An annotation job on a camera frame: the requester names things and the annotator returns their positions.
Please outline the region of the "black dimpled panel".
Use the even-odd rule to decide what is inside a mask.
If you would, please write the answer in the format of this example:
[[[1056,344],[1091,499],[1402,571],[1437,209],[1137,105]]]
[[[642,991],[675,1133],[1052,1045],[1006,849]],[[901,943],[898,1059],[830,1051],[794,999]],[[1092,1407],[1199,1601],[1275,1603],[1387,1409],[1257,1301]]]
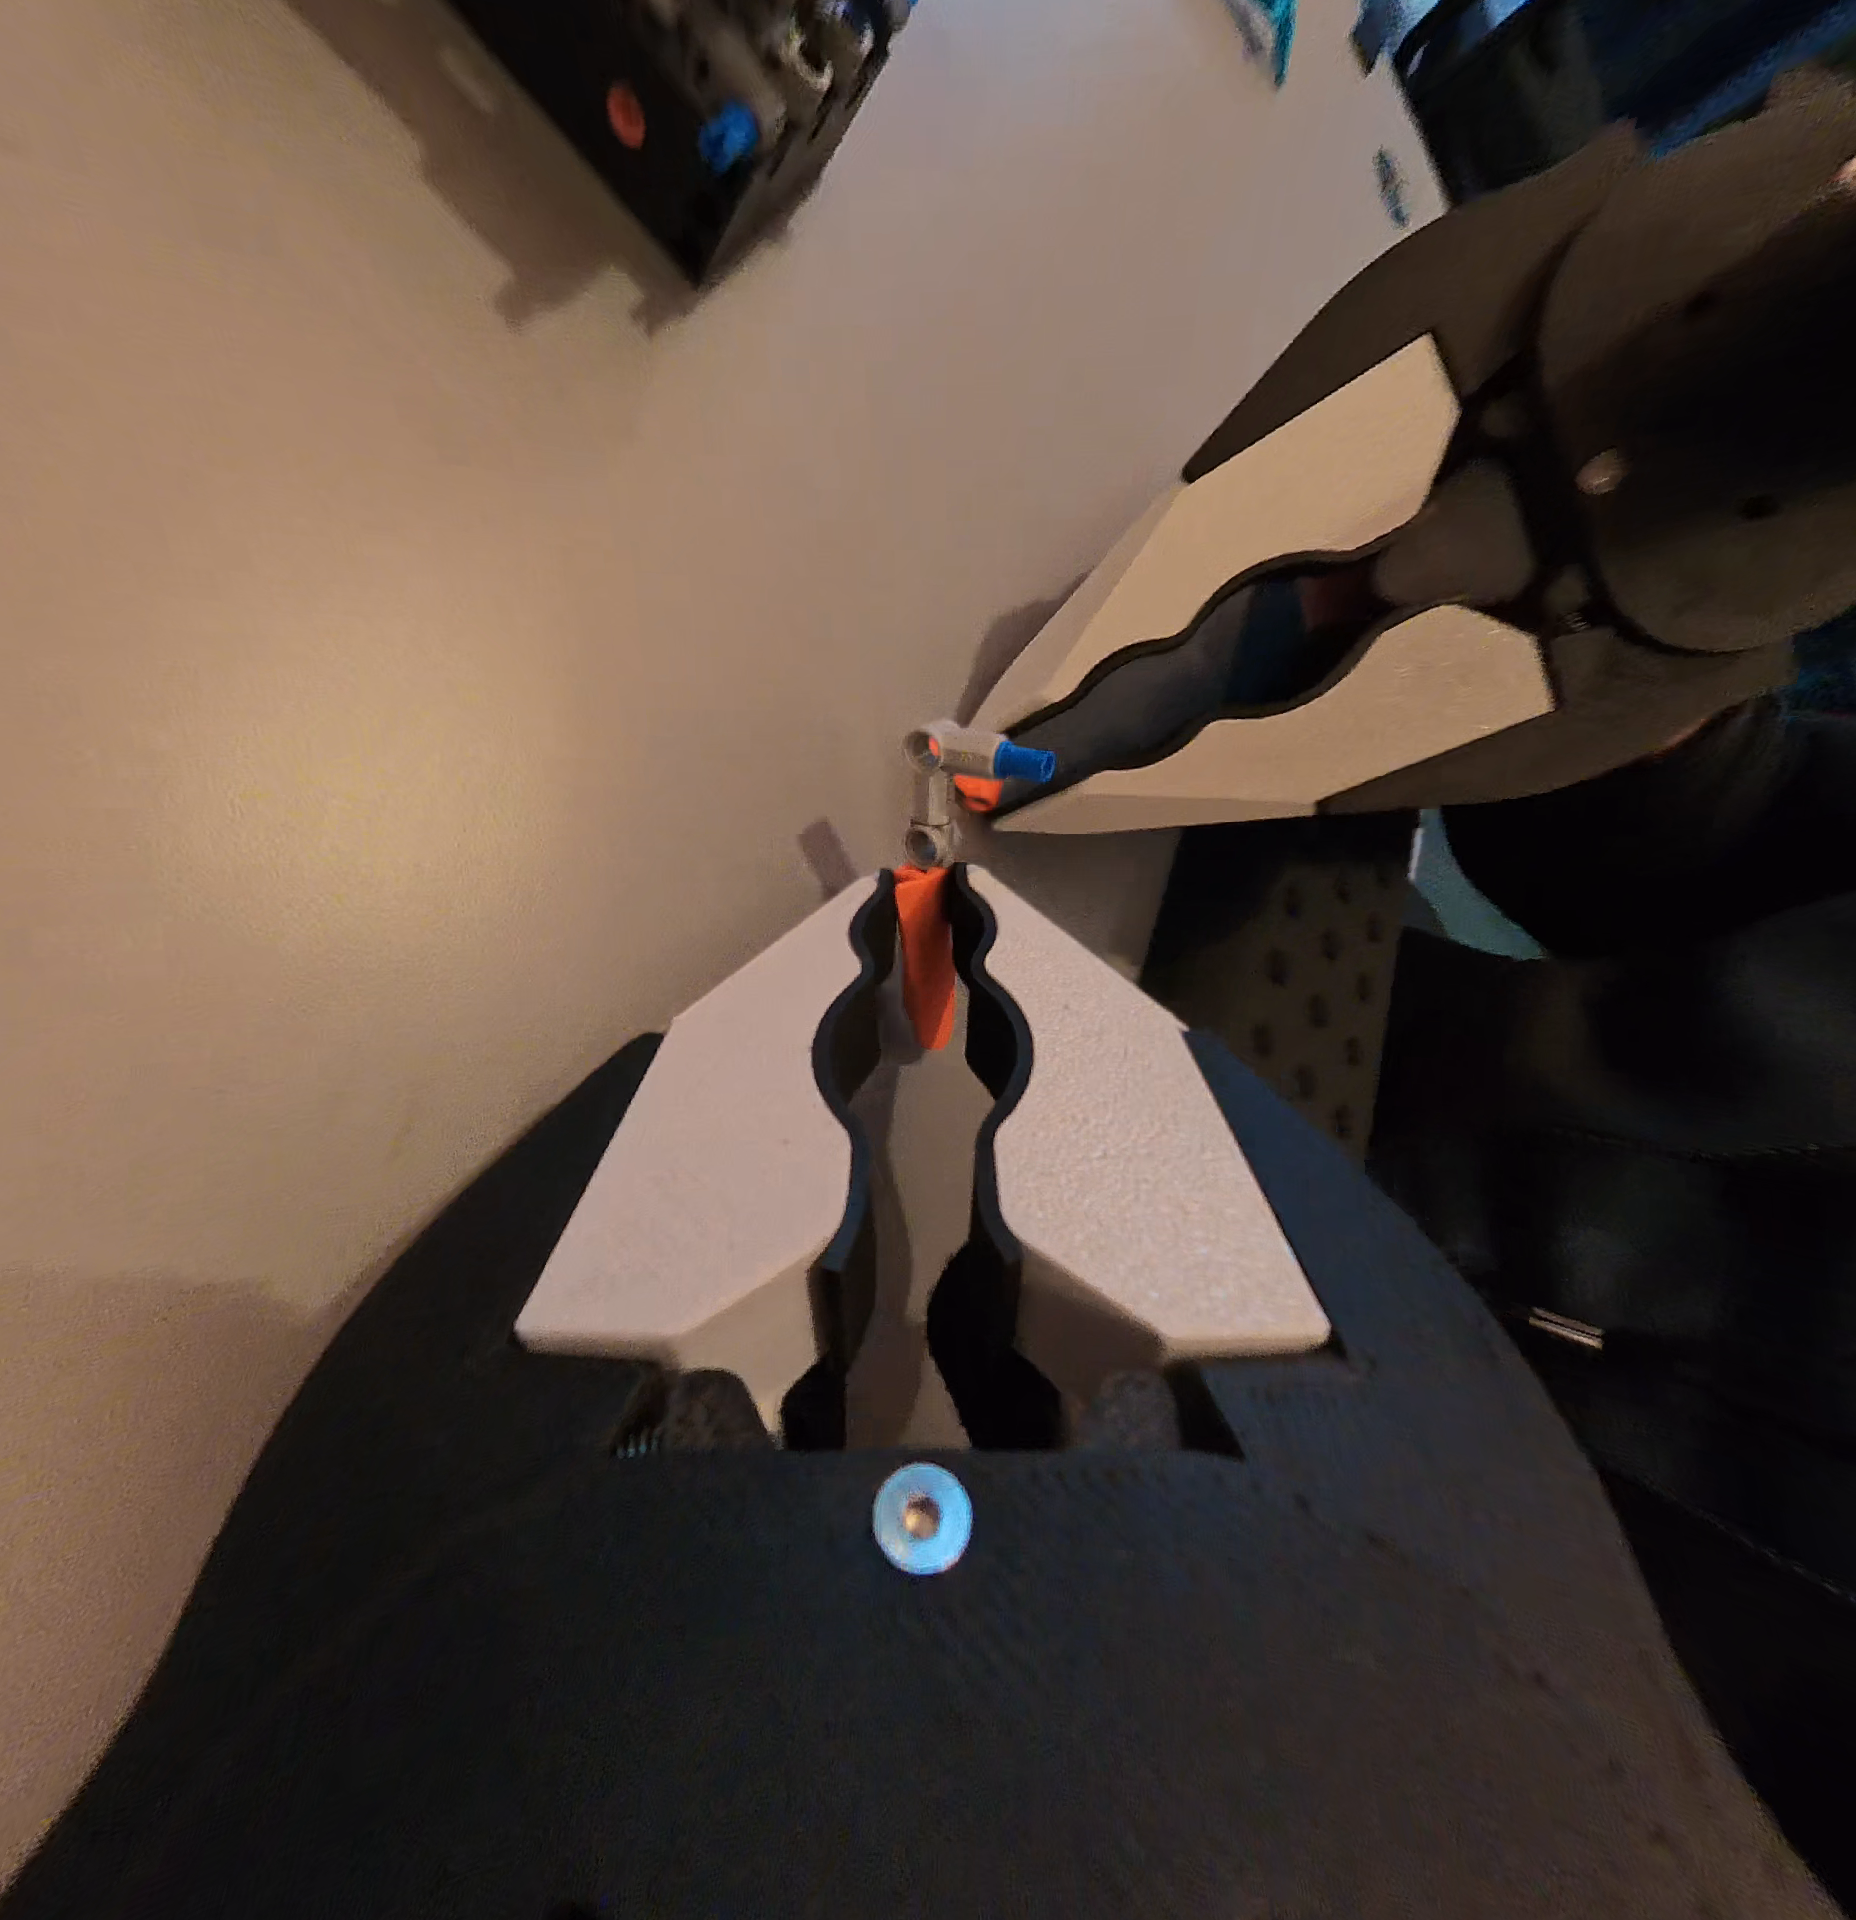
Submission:
[[[1186,828],[1139,986],[1356,1164],[1396,975],[1410,811]]]

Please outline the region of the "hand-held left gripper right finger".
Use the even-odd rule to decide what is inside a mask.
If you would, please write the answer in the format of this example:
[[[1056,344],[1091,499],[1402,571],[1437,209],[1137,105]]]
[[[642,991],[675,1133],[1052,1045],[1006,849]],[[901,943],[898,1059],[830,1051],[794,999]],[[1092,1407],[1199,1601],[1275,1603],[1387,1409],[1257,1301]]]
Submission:
[[[1334,1350],[1191,1030],[979,866],[944,911],[988,1105],[926,1343],[967,1444],[1055,1451],[1148,1380]]]

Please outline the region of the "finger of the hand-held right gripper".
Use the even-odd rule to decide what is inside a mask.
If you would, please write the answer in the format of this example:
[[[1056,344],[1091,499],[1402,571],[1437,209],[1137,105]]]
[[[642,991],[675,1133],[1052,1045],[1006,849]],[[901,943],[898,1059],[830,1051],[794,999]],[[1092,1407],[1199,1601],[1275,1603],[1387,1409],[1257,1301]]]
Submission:
[[[1134,648],[1174,643],[1254,569],[1351,555],[1433,491],[1460,419],[1443,347],[1424,332],[1301,414],[1161,491],[983,697],[1013,731],[1085,691]]]
[[[1208,704],[1148,751],[1082,753],[1081,779],[1004,794],[1010,836],[1114,836],[1297,820],[1376,779],[1555,714],[1541,640],[1437,604],[1372,625],[1293,701]]]

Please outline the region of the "person's right forearm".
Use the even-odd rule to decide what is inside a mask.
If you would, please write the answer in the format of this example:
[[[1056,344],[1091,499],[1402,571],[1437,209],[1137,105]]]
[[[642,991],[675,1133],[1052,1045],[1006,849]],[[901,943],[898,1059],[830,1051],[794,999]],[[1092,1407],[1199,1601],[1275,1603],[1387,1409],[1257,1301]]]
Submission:
[[[1768,694],[1593,779],[1443,813],[1469,882],[1559,958],[1616,958],[1856,893],[1856,714]]]

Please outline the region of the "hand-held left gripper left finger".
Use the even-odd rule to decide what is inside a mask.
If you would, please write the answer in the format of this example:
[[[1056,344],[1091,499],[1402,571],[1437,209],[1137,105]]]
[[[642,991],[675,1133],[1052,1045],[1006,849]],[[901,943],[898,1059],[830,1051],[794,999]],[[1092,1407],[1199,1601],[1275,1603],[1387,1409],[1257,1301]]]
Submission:
[[[533,1351],[727,1374],[838,1446],[873,1313],[879,875],[675,1018],[514,1322]]]

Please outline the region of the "toy building-block model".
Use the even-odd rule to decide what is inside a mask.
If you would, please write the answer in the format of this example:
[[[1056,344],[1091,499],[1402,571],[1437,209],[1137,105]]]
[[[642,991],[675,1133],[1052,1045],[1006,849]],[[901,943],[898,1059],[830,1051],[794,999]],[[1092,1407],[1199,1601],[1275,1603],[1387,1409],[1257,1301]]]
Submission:
[[[793,214],[915,1],[456,1],[695,286]]]

